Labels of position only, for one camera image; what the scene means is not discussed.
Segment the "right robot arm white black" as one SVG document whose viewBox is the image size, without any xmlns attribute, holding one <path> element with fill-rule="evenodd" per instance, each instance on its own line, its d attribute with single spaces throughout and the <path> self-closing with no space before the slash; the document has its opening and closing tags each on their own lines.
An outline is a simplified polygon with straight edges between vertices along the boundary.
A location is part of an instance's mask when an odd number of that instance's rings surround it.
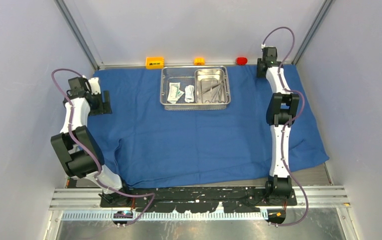
<svg viewBox="0 0 382 240">
<path fill-rule="evenodd" d="M 262 45 L 262 57 L 257 59 L 256 76 L 266 78 L 272 96 L 266 112 L 266 122 L 272 135 L 272 162 L 265 183 L 264 198 L 277 205 L 292 196 L 292 177 L 289 168 L 289 137 L 297 115 L 300 96 L 289 88 L 277 48 Z"/>
</svg>

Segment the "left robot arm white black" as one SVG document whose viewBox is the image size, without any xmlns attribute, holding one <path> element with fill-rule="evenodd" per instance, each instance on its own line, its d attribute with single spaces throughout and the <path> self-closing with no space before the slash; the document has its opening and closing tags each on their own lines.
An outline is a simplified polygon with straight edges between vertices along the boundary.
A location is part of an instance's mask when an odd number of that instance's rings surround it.
<svg viewBox="0 0 382 240">
<path fill-rule="evenodd" d="M 68 80 L 64 92 L 66 116 L 59 134 L 51 137 L 51 145 L 69 177 L 87 179 L 102 189 L 100 197 L 107 203 L 126 207 L 132 194 L 123 187 L 120 176 L 104 161 L 102 150 L 87 128 L 89 116 L 111 114 L 110 95 L 101 91 L 97 77 L 85 76 Z"/>
</svg>

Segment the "blue surgical wrap cloth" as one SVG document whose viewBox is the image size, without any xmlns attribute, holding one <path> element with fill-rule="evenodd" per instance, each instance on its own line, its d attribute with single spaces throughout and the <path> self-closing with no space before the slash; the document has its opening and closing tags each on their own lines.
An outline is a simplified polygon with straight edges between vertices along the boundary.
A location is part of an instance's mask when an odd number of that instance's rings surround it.
<svg viewBox="0 0 382 240">
<path fill-rule="evenodd" d="M 110 94 L 111 114 L 91 116 L 88 129 L 105 165 L 131 188 L 165 188 L 263 178 L 272 137 L 271 98 L 256 66 L 227 69 L 231 102 L 223 110 L 165 110 L 160 70 L 94 73 Z"/>
</svg>

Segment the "wire mesh steel tray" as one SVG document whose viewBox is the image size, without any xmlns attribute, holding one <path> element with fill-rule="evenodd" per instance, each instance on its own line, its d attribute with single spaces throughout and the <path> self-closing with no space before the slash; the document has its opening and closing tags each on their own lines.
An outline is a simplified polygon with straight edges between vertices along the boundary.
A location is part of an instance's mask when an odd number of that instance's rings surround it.
<svg viewBox="0 0 382 240">
<path fill-rule="evenodd" d="M 195 84 L 195 72 L 201 69 L 223 69 L 226 76 L 227 83 L 227 103 L 212 103 L 201 104 L 196 102 L 196 84 Z M 175 103 L 168 103 L 167 96 L 169 91 L 169 83 L 180 83 L 180 90 L 184 92 L 181 98 Z M 194 97 L 193 103 L 186 103 L 185 87 L 188 85 L 194 85 Z M 231 102 L 231 93 L 229 86 L 229 79 L 226 67 L 222 65 L 195 65 L 195 66 L 170 66 L 162 69 L 161 72 L 161 86 L 160 86 L 160 103 L 165 110 L 169 111 L 200 111 L 200 110 L 223 110 Z"/>
</svg>

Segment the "green white sterile packet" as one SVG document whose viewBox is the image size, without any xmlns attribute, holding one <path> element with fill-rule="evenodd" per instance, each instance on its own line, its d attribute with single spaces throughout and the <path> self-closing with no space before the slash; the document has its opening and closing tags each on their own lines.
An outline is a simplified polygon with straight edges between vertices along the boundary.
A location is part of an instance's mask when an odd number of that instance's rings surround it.
<svg viewBox="0 0 382 240">
<path fill-rule="evenodd" d="M 181 98 L 183 94 L 184 92 L 180 90 L 179 82 L 170 82 L 167 102 L 171 104 L 175 104 Z"/>
</svg>

